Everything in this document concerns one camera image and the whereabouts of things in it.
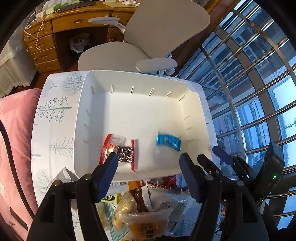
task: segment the blue snack package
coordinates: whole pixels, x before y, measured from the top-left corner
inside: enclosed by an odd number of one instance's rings
[[[156,145],[165,145],[174,148],[176,151],[181,151],[181,140],[169,134],[158,133]]]

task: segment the white mouse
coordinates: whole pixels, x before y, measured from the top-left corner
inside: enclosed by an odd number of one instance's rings
[[[125,2],[122,2],[122,4],[124,4],[124,5],[128,5],[128,6],[131,6],[133,3],[130,2],[130,1],[125,1]]]

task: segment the chair seat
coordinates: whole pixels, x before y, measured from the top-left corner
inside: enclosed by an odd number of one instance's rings
[[[124,42],[110,42],[92,47],[78,60],[78,70],[137,71],[136,63],[149,57],[137,47]]]

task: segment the chair backrest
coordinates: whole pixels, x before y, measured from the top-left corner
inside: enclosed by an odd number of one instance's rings
[[[166,57],[209,23],[208,12],[191,0],[142,0],[126,26],[124,41],[149,58]]]

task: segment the pink blanket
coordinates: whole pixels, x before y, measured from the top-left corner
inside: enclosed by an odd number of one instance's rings
[[[0,119],[8,133],[18,178],[34,213],[38,206],[31,174],[31,137],[40,94],[40,89],[30,89],[0,99]],[[26,240],[27,229],[30,228],[32,219],[15,186],[2,136],[0,136],[0,213],[6,223]]]

